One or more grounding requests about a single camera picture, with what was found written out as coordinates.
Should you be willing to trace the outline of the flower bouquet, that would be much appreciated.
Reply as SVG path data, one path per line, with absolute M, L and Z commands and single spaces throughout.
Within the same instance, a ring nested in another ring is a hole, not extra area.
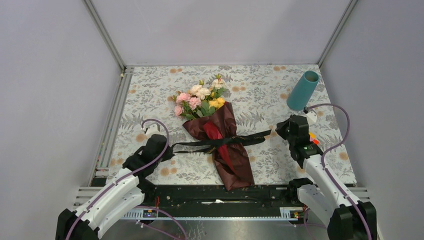
M 205 154 L 211 154 L 218 175 L 226 190 L 252 186 L 253 172 L 244 143 L 249 139 L 237 135 L 237 124 L 232 104 L 224 94 L 226 81 L 218 73 L 210 84 L 200 80 L 187 91 L 172 97 L 174 114 L 186 121 L 183 128 L 205 145 Z

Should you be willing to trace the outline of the teal cylindrical vase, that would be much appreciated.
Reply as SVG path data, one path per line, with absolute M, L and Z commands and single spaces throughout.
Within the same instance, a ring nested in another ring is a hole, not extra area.
M 287 106 L 294 111 L 302 111 L 311 99 L 319 81 L 320 77 L 315 71 L 304 72 L 286 100 Z

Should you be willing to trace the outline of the black gold-lettered ribbon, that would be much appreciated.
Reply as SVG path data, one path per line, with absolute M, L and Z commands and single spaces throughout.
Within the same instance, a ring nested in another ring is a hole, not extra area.
M 215 150 L 217 150 L 220 147 L 223 147 L 224 145 L 231 145 L 231 144 L 242 144 L 242 146 L 251 146 L 251 145 L 257 145 L 260 143 L 263 143 L 266 140 L 266 136 L 269 136 L 271 134 L 272 130 L 266 130 L 258 133 L 254 133 L 251 135 L 236 135 L 231 137 L 225 137 L 220 139 L 208 139 L 208 140 L 201 140 L 196 142 L 178 142 L 171 146 L 172 150 L 177 146 L 188 146 L 188 147 L 201 147 L 206 146 L 206 148 L 196 149 L 196 150 L 179 150 L 174 151 L 173 153 L 176 154 L 191 154 L 191 153 L 203 153 L 203 154 L 211 154 Z

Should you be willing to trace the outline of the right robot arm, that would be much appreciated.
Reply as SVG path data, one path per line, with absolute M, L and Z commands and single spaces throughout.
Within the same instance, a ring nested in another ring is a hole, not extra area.
M 330 240 L 376 240 L 376 208 L 360 200 L 326 163 L 324 152 L 311 141 L 307 118 L 291 115 L 275 131 L 309 175 L 289 182 L 287 201 L 293 206 L 306 205 L 326 226 Z

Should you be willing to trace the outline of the colourful block stack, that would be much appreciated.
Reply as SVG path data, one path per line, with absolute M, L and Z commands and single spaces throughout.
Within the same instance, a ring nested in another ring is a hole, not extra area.
M 314 133 L 309 132 L 309 137 L 310 137 L 310 141 L 313 142 L 314 144 L 316 145 L 320 144 L 320 141 L 318 140 L 317 136 Z

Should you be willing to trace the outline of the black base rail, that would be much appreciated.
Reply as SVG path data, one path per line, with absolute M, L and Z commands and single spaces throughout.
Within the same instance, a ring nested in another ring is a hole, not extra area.
M 283 185 L 252 185 L 226 190 L 222 185 L 158 185 L 143 206 L 157 207 L 174 218 L 280 218 L 282 210 L 292 214 L 306 208 Z

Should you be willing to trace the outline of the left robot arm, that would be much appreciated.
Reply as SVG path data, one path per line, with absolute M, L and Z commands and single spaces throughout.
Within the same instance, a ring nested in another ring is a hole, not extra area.
M 156 186 L 146 178 L 172 156 L 168 137 L 151 135 L 146 145 L 126 159 L 111 182 L 77 209 L 59 214 L 55 239 L 100 240 L 130 210 L 152 204 Z

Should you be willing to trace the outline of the floral patterned table mat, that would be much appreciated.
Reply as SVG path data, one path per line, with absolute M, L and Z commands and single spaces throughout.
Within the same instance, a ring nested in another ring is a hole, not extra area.
M 321 77 L 317 65 L 207 65 L 207 66 L 139 66 L 134 68 L 129 92 L 109 162 L 106 183 L 122 164 L 147 142 L 141 130 L 145 119 L 157 119 L 170 133 L 170 143 L 194 142 L 183 128 L 185 120 L 175 116 L 172 96 L 187 91 L 200 80 L 209 85 L 221 74 L 229 91 L 225 99 L 232 103 L 238 135 L 250 135 L 268 129 L 290 117 L 300 115 L 291 110 L 286 100 L 306 71 Z M 339 129 L 332 107 L 315 108 L 317 122 L 309 129 L 324 151 L 341 141 L 345 130 Z M 309 177 L 292 160 L 286 141 L 273 130 L 263 143 L 247 146 L 254 182 L 287 184 L 296 178 Z M 327 164 L 345 184 L 357 182 L 344 145 L 326 154 Z M 177 154 L 161 162 L 148 176 L 156 185 L 222 185 L 211 154 Z

